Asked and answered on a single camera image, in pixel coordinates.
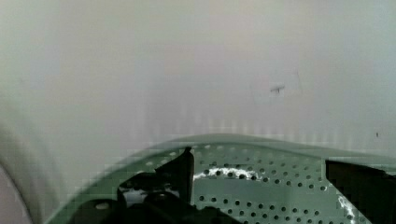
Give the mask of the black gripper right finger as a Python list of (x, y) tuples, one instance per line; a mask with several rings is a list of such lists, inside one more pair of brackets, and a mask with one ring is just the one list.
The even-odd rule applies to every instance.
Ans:
[(329, 180), (373, 224), (395, 224), (395, 176), (372, 167), (325, 161)]

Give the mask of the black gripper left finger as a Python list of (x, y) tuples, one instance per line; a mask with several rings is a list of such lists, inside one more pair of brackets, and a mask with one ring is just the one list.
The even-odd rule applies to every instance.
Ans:
[(194, 157), (181, 155), (119, 184), (117, 198), (85, 202), (67, 224), (242, 224), (218, 208), (191, 204)]

